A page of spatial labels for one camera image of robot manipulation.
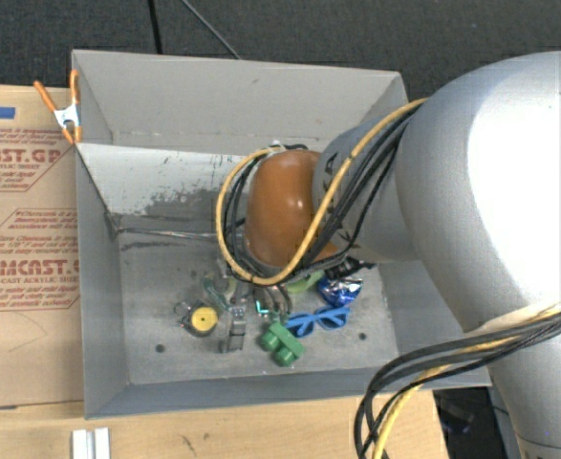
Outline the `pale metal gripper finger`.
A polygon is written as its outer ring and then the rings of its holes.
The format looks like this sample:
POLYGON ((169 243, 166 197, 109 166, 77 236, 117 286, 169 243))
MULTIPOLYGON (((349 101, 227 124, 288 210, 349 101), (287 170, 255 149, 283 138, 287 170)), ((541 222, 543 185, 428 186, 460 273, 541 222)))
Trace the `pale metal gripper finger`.
POLYGON ((207 274, 202 281, 203 289, 213 305, 220 310, 228 310, 228 298, 231 295, 231 283, 226 278, 219 281, 213 275, 207 274))
POLYGON ((247 332, 247 310, 244 305, 234 306, 231 309, 231 322, 228 332, 228 351, 235 352, 243 349, 247 332))

